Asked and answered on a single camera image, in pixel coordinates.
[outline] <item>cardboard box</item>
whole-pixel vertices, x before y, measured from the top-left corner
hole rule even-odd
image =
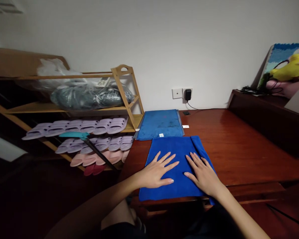
[[[58,58],[63,61],[64,66],[69,69],[68,63],[62,56],[0,48],[0,76],[35,76],[37,75],[38,66],[41,65],[40,59],[42,58]]]

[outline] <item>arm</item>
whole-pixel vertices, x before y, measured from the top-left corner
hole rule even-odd
[[[175,158],[175,154],[166,159],[170,155],[169,152],[160,160],[157,160],[159,155],[160,152],[143,170],[104,190],[70,212],[52,228],[46,239],[81,238],[100,223],[107,214],[134,190],[142,187],[158,188],[173,183],[173,179],[161,180],[161,177],[179,162],[177,161],[166,166]]]
[[[192,159],[188,155],[186,155],[186,158],[196,177],[189,172],[184,173],[185,176],[191,179],[206,194],[214,197],[227,210],[246,239],[268,239],[269,236],[220,182],[208,161],[204,158],[200,159],[195,153],[190,153],[190,156]]]

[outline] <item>wooden shoe rack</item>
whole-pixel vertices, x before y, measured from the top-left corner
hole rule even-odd
[[[135,87],[136,95],[134,100],[131,103],[128,103],[124,89],[120,80],[120,77],[123,75],[131,75],[133,79],[133,84]],[[27,77],[15,77],[15,78],[6,78],[6,77],[0,77],[0,80],[39,80],[39,79],[76,79],[76,78],[101,78],[101,77],[113,77],[117,83],[118,89],[120,91],[121,97],[124,102],[124,106],[120,107],[112,107],[112,108],[105,108],[105,109],[98,109],[98,110],[92,110],[92,111],[127,111],[127,114],[129,115],[129,120],[127,122],[126,128],[122,132],[135,132],[135,130],[138,128],[143,116],[144,116],[144,109],[142,106],[142,101],[140,97],[140,93],[137,87],[136,78],[134,75],[133,67],[127,66],[127,65],[119,65],[118,67],[111,68],[111,71],[106,72],[86,72],[82,73],[82,75],[66,75],[66,76],[27,76]],[[141,114],[132,114],[132,107],[136,102],[139,102],[139,106],[141,109]],[[55,113],[55,112],[68,112],[66,110],[60,109],[57,105],[53,104],[52,102],[49,103],[42,103],[42,102],[32,102],[29,104],[21,105],[18,107],[14,107],[11,109],[6,109],[3,106],[0,105],[0,113],[4,115],[6,118],[20,126],[22,129],[24,129],[26,132],[31,130],[31,127],[28,126],[25,122],[23,122],[19,117],[18,114],[26,114],[26,113]],[[48,141],[48,138],[42,137],[39,138],[42,143],[44,143],[46,146],[48,146],[53,151],[57,150],[57,146],[52,144]],[[64,153],[60,154],[63,158],[71,162],[72,158]],[[81,170],[84,171],[84,167],[78,166]]]

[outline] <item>clear plastic bag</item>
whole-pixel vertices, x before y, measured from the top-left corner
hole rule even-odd
[[[37,68],[38,76],[64,76],[64,75],[82,75],[80,72],[67,70],[60,59],[40,59],[42,65]],[[57,87],[70,83],[96,84],[97,78],[74,78],[74,79],[42,79],[42,80],[18,80],[16,84],[28,90],[37,90],[51,94]]]
[[[134,100],[132,92],[123,85],[127,101]],[[50,97],[51,101],[61,109],[68,111],[88,111],[123,106],[116,82],[105,88],[98,88],[94,83],[68,83],[59,86]]]

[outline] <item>blue towel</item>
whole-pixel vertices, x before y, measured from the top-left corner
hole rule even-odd
[[[189,196],[199,197],[206,195],[184,175],[184,172],[191,172],[195,175],[185,157],[185,155],[189,155],[190,152],[195,152],[198,156],[205,158],[215,171],[213,164],[210,161],[198,136],[153,139],[145,166],[154,159],[155,155],[159,151],[161,151],[160,157],[164,156],[168,152],[171,152],[171,154],[176,154],[176,157],[169,164],[176,161],[179,161],[179,164],[172,170],[165,173],[162,177],[162,179],[172,178],[174,179],[174,183],[155,189],[141,188],[139,193],[140,201]],[[214,199],[211,197],[210,203],[211,205],[215,204]]]
[[[177,110],[146,111],[137,140],[164,137],[181,137],[184,130]]]

